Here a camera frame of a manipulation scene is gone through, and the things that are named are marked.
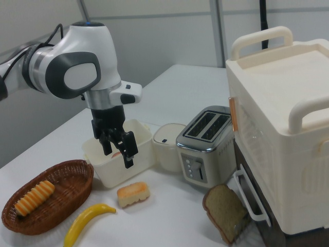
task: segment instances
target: white wall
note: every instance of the white wall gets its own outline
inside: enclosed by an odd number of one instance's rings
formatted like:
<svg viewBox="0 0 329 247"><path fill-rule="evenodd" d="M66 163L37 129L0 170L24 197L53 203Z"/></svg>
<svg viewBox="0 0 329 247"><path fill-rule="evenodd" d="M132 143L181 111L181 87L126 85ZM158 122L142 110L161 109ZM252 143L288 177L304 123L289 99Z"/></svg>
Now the white wall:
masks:
<svg viewBox="0 0 329 247"><path fill-rule="evenodd" d="M260 31L259 0L219 0L225 59L231 56L231 46L240 36ZM295 41L329 40L329 1L327 0L267 0L268 27L286 26ZM282 39L269 41L269 47L282 44ZM245 55L261 49L261 44L245 48Z"/></svg>
<svg viewBox="0 0 329 247"><path fill-rule="evenodd" d="M145 86L174 64L222 67L216 0L84 0L110 30L123 80Z"/></svg>
<svg viewBox="0 0 329 247"><path fill-rule="evenodd" d="M68 26L81 20L77 0L1 0L0 62L20 44L45 40L58 23ZM80 99L61 100L33 90L16 92L1 101L0 167L83 108Z"/></svg>

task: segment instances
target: dark base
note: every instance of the dark base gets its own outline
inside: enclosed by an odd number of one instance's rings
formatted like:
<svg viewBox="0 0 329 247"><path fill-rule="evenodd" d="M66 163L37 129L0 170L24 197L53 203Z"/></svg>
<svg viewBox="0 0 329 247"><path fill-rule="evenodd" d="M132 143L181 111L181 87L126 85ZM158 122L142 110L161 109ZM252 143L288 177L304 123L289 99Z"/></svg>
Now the dark base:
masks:
<svg viewBox="0 0 329 247"><path fill-rule="evenodd" d="M272 227L269 227L266 221L255 222L265 245L267 247L328 247L329 229L320 228L295 235L287 235L281 231L269 204L267 203L258 183L255 181L255 178L235 141L234 150L237 169L240 170L240 165L243 165L271 220ZM240 183L254 213L257 215L261 214L254 197L251 196L252 194L250 189L248 189L244 178L240 179Z"/></svg>

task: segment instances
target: box handle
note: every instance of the box handle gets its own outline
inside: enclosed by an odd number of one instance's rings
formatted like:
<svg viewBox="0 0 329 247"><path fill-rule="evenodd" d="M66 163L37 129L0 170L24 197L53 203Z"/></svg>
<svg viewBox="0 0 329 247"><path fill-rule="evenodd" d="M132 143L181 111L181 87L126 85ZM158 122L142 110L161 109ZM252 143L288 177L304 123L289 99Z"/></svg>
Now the box handle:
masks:
<svg viewBox="0 0 329 247"><path fill-rule="evenodd" d="M241 36L234 41L232 45L232 57L231 60L235 61L240 58L240 50L248 45L252 45L264 40L274 39L277 37L284 37L284 45L293 45L293 33L287 27L274 27L263 31L247 34Z"/></svg>
<svg viewBox="0 0 329 247"><path fill-rule="evenodd" d="M288 128L291 134L298 134L302 130L303 117L307 114L329 108L329 96L307 98L299 101L290 111Z"/></svg>
<svg viewBox="0 0 329 247"><path fill-rule="evenodd" d="M244 201L244 203L245 203L245 205L246 205L246 207L247 207L247 210L248 210L248 212L249 212L249 214L250 214L250 217L251 217L254 221L263 221L263 220L266 220L268 226L271 227L271 221L269 220L269 217L268 217L268 215L267 215L267 213L266 213L266 211L265 211L265 208L264 208L264 206L263 206L261 200L259 199L259 197L258 197L258 195L257 195L257 193L256 193L256 191L255 191L255 189L254 189L254 187L253 187L253 185L252 185L252 183L251 183L251 181L250 181L250 179L249 179L247 173L246 173L246 170L245 170L245 168L243 167L242 164L240 164L240 168L241 168L241 170L237 170L237 171L233 174L233 177L234 177L234 180L235 180L235 182L236 182L236 185L237 185L237 187L238 187L238 189L239 189L239 191L240 191L240 194L241 194L241 196L242 196L242 199L243 199L243 201ZM250 190L251 190L253 196L255 197L256 202L257 202L259 208L260 208L261 211L262 211L262 214L261 214L261 215L255 215L255 214L253 213L253 211L252 211L252 209L251 209L251 207L250 207L250 204L249 204L249 202L248 202L248 200L247 200L247 198L246 198L246 195L245 195L245 193L243 192L242 187L241 187L241 185L240 185L240 183L239 183L239 178L238 178L238 176L244 176L244 177L245 177L246 182L247 182L247 184L248 184L248 186L249 186L249 188L250 188Z"/></svg>

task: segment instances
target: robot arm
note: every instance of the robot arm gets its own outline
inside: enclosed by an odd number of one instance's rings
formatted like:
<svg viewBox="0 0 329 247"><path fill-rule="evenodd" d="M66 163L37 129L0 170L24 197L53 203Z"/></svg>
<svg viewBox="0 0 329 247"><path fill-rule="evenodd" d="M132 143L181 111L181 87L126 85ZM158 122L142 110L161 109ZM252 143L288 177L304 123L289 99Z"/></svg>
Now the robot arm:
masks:
<svg viewBox="0 0 329 247"><path fill-rule="evenodd" d="M0 65L0 100L29 87L62 99L82 95L92 111L94 136L104 154L112 152L113 143L122 153L126 168L133 165L132 158L138 150L134 133L122 127L123 105L138 103L142 87L121 81L106 26L74 23L55 46L33 44Z"/></svg>

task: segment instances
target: black pole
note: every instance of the black pole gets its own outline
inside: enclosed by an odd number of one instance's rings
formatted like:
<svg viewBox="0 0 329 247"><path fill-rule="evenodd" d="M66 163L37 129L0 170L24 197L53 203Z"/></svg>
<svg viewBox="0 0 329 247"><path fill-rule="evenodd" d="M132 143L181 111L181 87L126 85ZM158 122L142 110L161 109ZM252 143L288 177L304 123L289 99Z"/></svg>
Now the black pole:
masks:
<svg viewBox="0 0 329 247"><path fill-rule="evenodd" d="M261 30L268 29L266 18L266 0L259 0L260 14L261 14ZM268 40L262 41L262 49L268 48Z"/></svg>

